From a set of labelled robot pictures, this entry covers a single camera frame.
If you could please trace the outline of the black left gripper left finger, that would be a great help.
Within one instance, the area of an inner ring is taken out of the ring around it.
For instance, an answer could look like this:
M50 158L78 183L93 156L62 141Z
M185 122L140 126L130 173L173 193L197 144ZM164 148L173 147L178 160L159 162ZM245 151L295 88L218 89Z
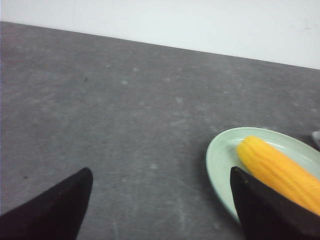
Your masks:
M75 240L88 209L92 171L85 167L0 217L2 240Z

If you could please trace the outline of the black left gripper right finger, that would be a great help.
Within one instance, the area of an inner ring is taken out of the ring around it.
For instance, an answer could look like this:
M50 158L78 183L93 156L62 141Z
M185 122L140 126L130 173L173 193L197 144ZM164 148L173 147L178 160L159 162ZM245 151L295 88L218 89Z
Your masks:
M247 240L318 240L320 217L241 168L230 169L236 213Z

